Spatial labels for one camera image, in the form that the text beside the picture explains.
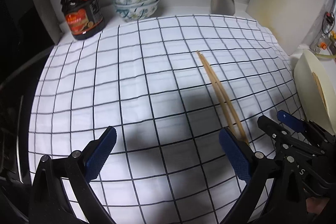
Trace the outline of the right hand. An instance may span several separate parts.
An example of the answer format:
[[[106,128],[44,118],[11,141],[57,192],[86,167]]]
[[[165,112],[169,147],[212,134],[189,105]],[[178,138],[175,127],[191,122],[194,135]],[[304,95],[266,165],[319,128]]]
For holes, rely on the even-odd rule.
[[[311,223],[335,223],[335,198],[307,198],[306,208],[314,215]]]

